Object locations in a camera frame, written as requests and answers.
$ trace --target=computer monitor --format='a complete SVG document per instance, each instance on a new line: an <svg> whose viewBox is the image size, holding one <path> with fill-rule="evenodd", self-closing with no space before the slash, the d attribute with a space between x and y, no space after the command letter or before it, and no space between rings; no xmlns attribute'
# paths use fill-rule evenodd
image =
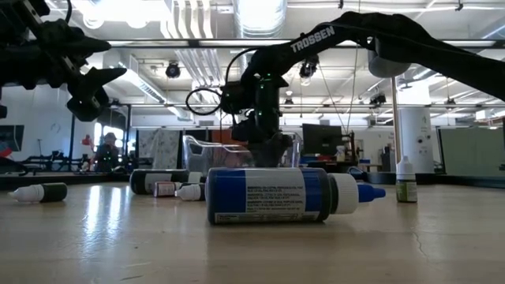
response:
<svg viewBox="0 0 505 284"><path fill-rule="evenodd" d="M303 124L303 152L305 154L335 155L343 145L342 127Z"/></svg>

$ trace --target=person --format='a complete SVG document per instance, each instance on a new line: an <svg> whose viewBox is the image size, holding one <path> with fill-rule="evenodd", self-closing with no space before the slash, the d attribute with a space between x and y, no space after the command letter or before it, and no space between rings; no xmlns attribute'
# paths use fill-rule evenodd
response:
<svg viewBox="0 0 505 284"><path fill-rule="evenodd" d="M119 149L115 146L116 136L113 133L107 133L103 138L103 144L96 148L96 153L90 161L94 165L95 172L110 172L118 166Z"/></svg>

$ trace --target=white column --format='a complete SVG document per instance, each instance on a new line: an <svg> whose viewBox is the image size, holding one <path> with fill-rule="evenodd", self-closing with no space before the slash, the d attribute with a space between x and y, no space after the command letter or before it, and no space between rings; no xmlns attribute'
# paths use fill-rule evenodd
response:
<svg viewBox="0 0 505 284"><path fill-rule="evenodd" d="M432 126L428 108L400 108L402 155L409 156L416 173L433 173Z"/></svg>
<svg viewBox="0 0 505 284"><path fill-rule="evenodd" d="M399 104L430 104L428 85L424 81L398 86ZM428 108L400 108L398 112L402 155L409 156L416 173L434 173L431 117Z"/></svg>

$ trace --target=white bottle cap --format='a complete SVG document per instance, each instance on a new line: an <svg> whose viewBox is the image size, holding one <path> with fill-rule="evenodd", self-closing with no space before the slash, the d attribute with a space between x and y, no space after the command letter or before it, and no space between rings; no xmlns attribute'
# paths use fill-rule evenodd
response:
<svg viewBox="0 0 505 284"><path fill-rule="evenodd" d="M44 197L44 188L42 185L24 186L9 192L9 196L19 202L39 202Z"/></svg>
<svg viewBox="0 0 505 284"><path fill-rule="evenodd" d="M397 175L415 174L413 164L409 161L409 156L404 155L400 163L396 164Z"/></svg>
<svg viewBox="0 0 505 284"><path fill-rule="evenodd" d="M359 203L359 192L354 177L350 174L331 174L339 191L339 204L335 214L351 214Z"/></svg>
<svg viewBox="0 0 505 284"><path fill-rule="evenodd" d="M187 185L175 192L175 196L185 201L195 201L200 199L200 185Z"/></svg>

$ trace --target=blue bottle cap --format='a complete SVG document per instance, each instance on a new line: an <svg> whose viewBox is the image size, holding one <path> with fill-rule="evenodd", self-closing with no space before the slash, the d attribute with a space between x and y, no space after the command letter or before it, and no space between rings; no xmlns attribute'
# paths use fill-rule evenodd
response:
<svg viewBox="0 0 505 284"><path fill-rule="evenodd" d="M384 189L376 189L371 185L357 185L357 191L359 192L359 202L370 202L375 198L382 198L386 196L386 191Z"/></svg>

